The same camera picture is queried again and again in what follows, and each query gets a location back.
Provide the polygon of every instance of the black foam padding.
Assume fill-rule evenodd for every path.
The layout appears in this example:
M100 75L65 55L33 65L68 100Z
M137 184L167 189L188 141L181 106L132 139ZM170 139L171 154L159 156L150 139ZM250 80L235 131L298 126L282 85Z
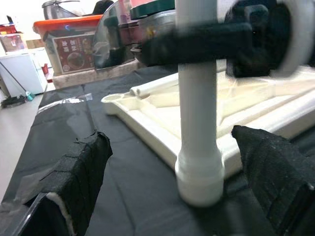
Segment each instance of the black foam padding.
M279 235L315 233L315 158L303 156L288 140L264 130L235 126L232 136L241 151L243 170L253 193Z
M109 139L95 132L73 143L51 173L40 181L42 193L52 192L62 198L78 236L83 236L88 228L111 155Z

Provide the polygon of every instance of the white mini fridge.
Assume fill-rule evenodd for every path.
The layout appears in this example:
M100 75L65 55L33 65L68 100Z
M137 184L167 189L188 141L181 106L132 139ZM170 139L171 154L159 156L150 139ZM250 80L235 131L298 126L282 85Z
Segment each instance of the white mini fridge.
M0 57L0 61L27 91L33 94L45 91L47 80L35 57L35 53L28 51L26 53L6 55ZM1 65L0 75L11 97L25 95L23 89Z

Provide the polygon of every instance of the mop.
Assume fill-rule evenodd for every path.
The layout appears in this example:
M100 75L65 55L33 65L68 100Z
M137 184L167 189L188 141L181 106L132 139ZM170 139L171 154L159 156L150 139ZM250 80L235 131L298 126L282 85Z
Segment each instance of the mop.
M35 98L35 95L29 91L26 91L26 89L20 84L20 82L12 75L12 73L4 66L4 64L1 61L0 61L0 65L9 73L9 75L15 80L15 82L17 82L18 85L24 90L28 101L32 101Z

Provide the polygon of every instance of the orange lid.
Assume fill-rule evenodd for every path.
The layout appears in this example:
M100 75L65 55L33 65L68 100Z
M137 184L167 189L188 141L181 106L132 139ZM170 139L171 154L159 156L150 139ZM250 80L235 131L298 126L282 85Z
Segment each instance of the orange lid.
M93 15L36 21L33 29L36 33L44 34L46 31L63 29L67 25L71 27L96 27L102 16Z

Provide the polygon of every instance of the cooking pot lid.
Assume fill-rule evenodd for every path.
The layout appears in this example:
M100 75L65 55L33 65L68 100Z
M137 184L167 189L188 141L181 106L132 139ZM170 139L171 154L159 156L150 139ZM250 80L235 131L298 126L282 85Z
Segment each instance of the cooking pot lid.
M41 7L44 8L47 6L54 5L54 4L60 4L64 2L74 2L74 1L79 2L80 0L50 0L50 1L44 2L44 4Z

